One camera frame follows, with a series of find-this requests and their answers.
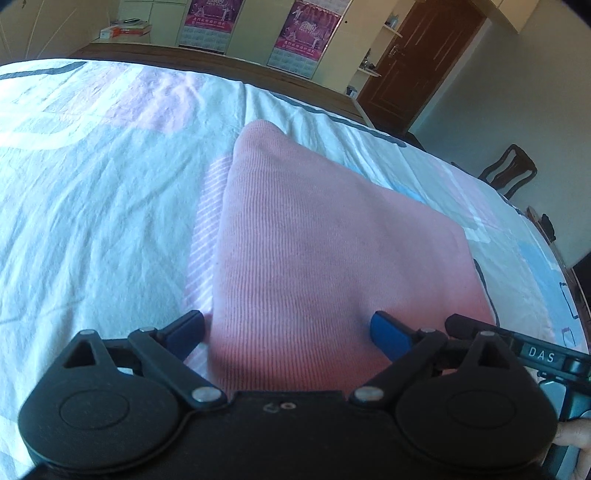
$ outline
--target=poster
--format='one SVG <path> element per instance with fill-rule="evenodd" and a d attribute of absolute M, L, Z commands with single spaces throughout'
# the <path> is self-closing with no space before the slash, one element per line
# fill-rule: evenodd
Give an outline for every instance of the poster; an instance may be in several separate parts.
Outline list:
<path fill-rule="evenodd" d="M 348 4 L 295 0 L 267 65 L 311 78 Z"/>
<path fill-rule="evenodd" d="M 242 1 L 191 0 L 179 46 L 225 53 Z"/>

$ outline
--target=bed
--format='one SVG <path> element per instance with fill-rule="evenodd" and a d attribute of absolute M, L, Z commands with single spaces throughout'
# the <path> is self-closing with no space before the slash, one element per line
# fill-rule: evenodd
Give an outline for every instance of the bed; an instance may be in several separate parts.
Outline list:
<path fill-rule="evenodd" d="M 77 331 L 120 338 L 192 307 L 211 311 L 225 176 L 236 138 L 255 119 L 455 220 L 497 323 L 587 352 L 535 226 L 432 155 L 209 74 L 78 59 L 11 64 L 0 67 L 1 478 L 30 468 L 19 407 Z M 188 284 L 197 294 L 186 295 Z M 188 359 L 197 370 L 198 357 Z"/>

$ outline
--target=pink stripe on sheet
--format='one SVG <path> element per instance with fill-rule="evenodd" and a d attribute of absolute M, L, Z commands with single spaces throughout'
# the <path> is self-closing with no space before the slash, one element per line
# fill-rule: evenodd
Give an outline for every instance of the pink stripe on sheet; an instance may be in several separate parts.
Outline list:
<path fill-rule="evenodd" d="M 165 134 L 176 132 L 193 117 L 202 85 L 195 74 L 144 69 L 105 114 L 105 121 Z"/>
<path fill-rule="evenodd" d="M 183 311 L 200 310 L 209 323 L 213 310 L 213 268 L 223 192 L 228 181 L 232 156 L 213 161 L 203 178 L 201 198 L 195 215 L 195 227 L 189 250 Z M 207 378 L 207 345 L 200 344 L 185 364 Z"/>

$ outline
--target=handle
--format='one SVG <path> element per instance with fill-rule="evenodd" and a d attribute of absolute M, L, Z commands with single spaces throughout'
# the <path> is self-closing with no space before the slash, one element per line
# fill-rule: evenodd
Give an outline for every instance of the handle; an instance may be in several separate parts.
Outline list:
<path fill-rule="evenodd" d="M 404 51 L 403 51 L 403 49 L 400 48 L 399 45 L 395 45 L 392 47 L 392 49 L 390 49 L 390 52 L 388 53 L 388 58 L 391 59 L 396 54 L 404 57 Z"/>

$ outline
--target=pink towel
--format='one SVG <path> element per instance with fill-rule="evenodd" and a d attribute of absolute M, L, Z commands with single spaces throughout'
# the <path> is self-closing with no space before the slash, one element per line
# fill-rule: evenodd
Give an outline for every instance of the pink towel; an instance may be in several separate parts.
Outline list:
<path fill-rule="evenodd" d="M 216 251 L 208 364 L 226 391 L 352 391 L 389 365 L 376 310 L 492 323 L 458 224 L 266 121 L 236 142 Z"/>

